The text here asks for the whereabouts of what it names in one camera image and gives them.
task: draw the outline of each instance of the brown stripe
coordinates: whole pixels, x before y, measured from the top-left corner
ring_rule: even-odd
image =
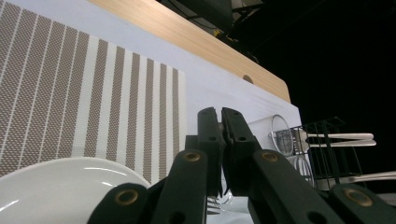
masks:
[[[38,17],[37,24],[35,26],[35,35],[33,37],[33,42],[29,50],[29,58],[26,64],[23,82],[21,85],[20,96],[18,98],[19,102],[17,109],[26,114],[26,118],[15,118],[15,120],[20,121],[20,124],[28,124],[32,119],[31,112],[34,109],[35,91],[38,87],[40,69],[44,59],[44,53],[49,32],[50,21],[44,20],[42,17]],[[29,134],[29,131],[30,125],[28,125],[27,129],[25,130],[25,134]],[[17,135],[19,135],[20,137],[24,137],[24,135],[21,133],[17,133]],[[25,149],[25,146],[21,147],[21,150],[23,150],[23,152],[21,153],[22,157],[26,155]]]
[[[31,43],[34,27],[35,14],[24,10],[21,15],[21,20],[0,89],[0,106],[2,106],[0,112],[0,120],[2,120],[1,125],[6,125],[7,121],[11,121],[8,139],[6,139],[2,133],[2,139],[7,142],[1,160],[2,174],[0,175],[17,169],[21,154],[21,146],[24,139],[23,134],[25,133],[28,119],[28,113],[26,112],[30,110],[28,109],[29,106],[25,105],[26,102],[24,100],[26,99],[24,97],[26,95],[22,94],[22,101],[19,101],[18,96],[22,91],[22,89],[20,89],[20,83],[23,80],[23,68],[25,60],[27,60],[28,48]],[[13,108],[14,102],[21,104],[17,104],[17,106]]]
[[[73,139],[76,128],[78,102],[81,92],[82,75],[87,56],[89,35],[78,32],[78,42],[70,80],[67,107],[64,117],[64,129],[62,131],[61,144],[58,158],[69,158],[72,155]]]
[[[166,65],[160,70],[160,179],[166,177]]]
[[[173,69],[173,143],[174,157],[180,151],[179,129],[178,129],[178,71]]]
[[[140,55],[134,53],[132,58],[131,90],[129,96],[128,135],[125,165],[134,170],[134,153],[136,143],[137,92],[139,84]]]
[[[108,127],[108,140],[106,158],[115,161],[117,158],[117,143],[119,138],[120,123],[120,100],[122,87],[122,71],[125,49],[117,47],[116,67],[113,78],[113,89],[111,95],[110,123]]]
[[[50,21],[42,19],[43,29],[50,27]],[[55,72],[63,38],[63,26],[53,23],[49,35],[47,52],[43,62],[40,83],[35,98],[32,121],[27,136],[21,166],[27,166],[39,161],[41,143],[44,138],[46,118],[50,107],[50,95],[55,81]]]
[[[14,34],[14,30],[17,28],[16,25],[21,9],[11,4],[6,4],[3,10],[4,12],[0,18],[0,153],[5,141],[8,120],[11,115],[14,95],[20,78],[18,77],[18,73],[16,73],[8,77],[5,83],[5,75],[3,75],[3,71],[7,71],[5,70],[5,59],[8,56],[8,50],[12,47],[11,39]]]
[[[61,60],[58,64],[58,75],[56,77],[52,102],[50,104],[45,142],[42,148],[42,161],[54,160],[57,158],[57,149],[62,130],[64,103],[70,78],[70,69],[73,62],[76,37],[77,31],[70,27],[66,27],[64,43],[62,45],[62,55],[60,55]]]
[[[143,177],[151,179],[152,153],[152,91],[154,83],[154,61],[148,59],[146,74],[146,104],[145,104],[145,140],[143,157]]]
[[[8,55],[8,50],[11,47],[12,36],[14,35],[14,31],[17,28],[20,12],[20,7],[6,3],[3,8],[3,13],[0,17],[0,85],[2,85],[3,79],[1,72],[5,66],[6,57]]]
[[[98,137],[100,106],[102,102],[102,88],[105,77],[107,57],[107,42],[100,39],[96,55],[95,74],[93,77],[90,115],[88,120],[87,141],[85,142],[85,157],[95,157],[96,140]]]
[[[3,14],[3,0],[0,0],[0,17]]]

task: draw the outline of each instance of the cutlery holder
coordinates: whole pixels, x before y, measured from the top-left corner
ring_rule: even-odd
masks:
[[[340,139],[326,137],[330,133],[340,133],[340,128],[345,123],[339,118],[324,119],[318,122],[293,127],[292,130],[303,129],[307,133],[324,133],[324,137],[309,137],[309,145],[325,147],[311,147],[307,151],[299,152],[294,149],[293,154],[307,155],[312,169],[314,180],[334,178],[339,183],[339,178],[351,175],[361,175],[361,165],[354,147],[331,147],[331,143],[340,142]]]

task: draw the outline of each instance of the black background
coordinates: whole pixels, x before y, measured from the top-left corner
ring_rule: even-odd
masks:
[[[372,133],[376,146],[356,147],[363,173],[396,171],[396,1],[305,2],[311,9],[298,17],[278,20],[293,7],[277,6],[271,20],[258,14],[233,35],[285,80],[303,124],[338,117],[342,133]],[[396,192],[395,182],[368,187]]]

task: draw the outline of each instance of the table surface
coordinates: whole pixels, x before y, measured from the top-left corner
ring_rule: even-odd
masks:
[[[238,77],[248,75],[254,85],[290,103],[288,86],[284,80],[157,1],[89,1]]]

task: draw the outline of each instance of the striped placemat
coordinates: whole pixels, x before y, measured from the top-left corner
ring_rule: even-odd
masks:
[[[96,157],[158,182],[184,148],[184,79],[176,68],[0,0],[0,176]]]

